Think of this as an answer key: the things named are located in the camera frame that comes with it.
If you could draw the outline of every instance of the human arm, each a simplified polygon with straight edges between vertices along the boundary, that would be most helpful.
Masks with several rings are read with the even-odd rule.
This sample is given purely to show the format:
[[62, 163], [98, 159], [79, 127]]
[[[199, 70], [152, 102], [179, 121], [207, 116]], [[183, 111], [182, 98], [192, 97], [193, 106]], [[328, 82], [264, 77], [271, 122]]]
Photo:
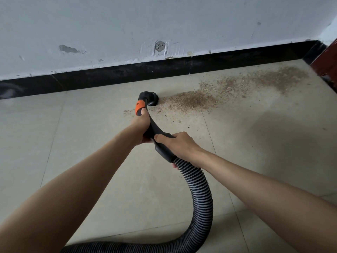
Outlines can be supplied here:
[[146, 139], [147, 110], [102, 148], [45, 184], [0, 226], [0, 252], [60, 252], [134, 146]]
[[337, 207], [200, 148], [186, 132], [156, 135], [177, 157], [208, 171], [299, 252], [337, 252]]

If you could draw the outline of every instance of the person's right hand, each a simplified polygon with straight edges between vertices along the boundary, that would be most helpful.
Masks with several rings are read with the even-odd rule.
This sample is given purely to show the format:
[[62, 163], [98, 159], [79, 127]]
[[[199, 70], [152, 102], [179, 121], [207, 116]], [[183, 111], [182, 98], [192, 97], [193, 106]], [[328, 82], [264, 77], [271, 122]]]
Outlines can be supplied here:
[[173, 136], [175, 138], [168, 138], [164, 135], [155, 135], [154, 139], [158, 143], [166, 145], [175, 156], [200, 168], [197, 159], [200, 156], [200, 153], [204, 153], [206, 150], [198, 146], [187, 132], [176, 133], [173, 134]]

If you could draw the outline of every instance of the person's right arm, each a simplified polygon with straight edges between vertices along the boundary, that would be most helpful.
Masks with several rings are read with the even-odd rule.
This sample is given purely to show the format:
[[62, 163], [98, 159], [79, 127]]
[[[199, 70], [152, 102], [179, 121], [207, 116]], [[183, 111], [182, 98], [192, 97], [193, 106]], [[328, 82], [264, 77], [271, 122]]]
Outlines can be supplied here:
[[299, 252], [337, 252], [337, 207], [199, 147], [186, 133], [156, 135], [177, 157], [208, 171]]

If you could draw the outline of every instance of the tiled floor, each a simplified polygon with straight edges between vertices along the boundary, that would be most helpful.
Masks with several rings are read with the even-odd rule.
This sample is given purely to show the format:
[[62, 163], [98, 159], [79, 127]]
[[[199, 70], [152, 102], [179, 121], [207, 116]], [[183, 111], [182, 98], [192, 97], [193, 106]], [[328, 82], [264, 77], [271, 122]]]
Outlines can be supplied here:
[[[159, 95], [149, 111], [164, 131], [187, 131], [229, 161], [337, 204], [337, 95], [296, 60], [0, 100], [0, 221], [126, 127], [142, 91]], [[200, 252], [295, 252], [206, 176], [214, 221]], [[191, 217], [192, 199], [179, 171], [153, 145], [141, 145], [70, 242], [166, 241]]]

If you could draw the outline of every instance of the orange grip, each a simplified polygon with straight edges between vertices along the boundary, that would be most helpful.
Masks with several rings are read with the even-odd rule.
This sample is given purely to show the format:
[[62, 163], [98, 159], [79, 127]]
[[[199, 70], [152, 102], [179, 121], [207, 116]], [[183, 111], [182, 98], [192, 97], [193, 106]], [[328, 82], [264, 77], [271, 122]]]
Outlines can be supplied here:
[[144, 100], [138, 100], [136, 104], [136, 108], [134, 109], [137, 115], [137, 111], [140, 110], [141, 108], [145, 107], [145, 102]]

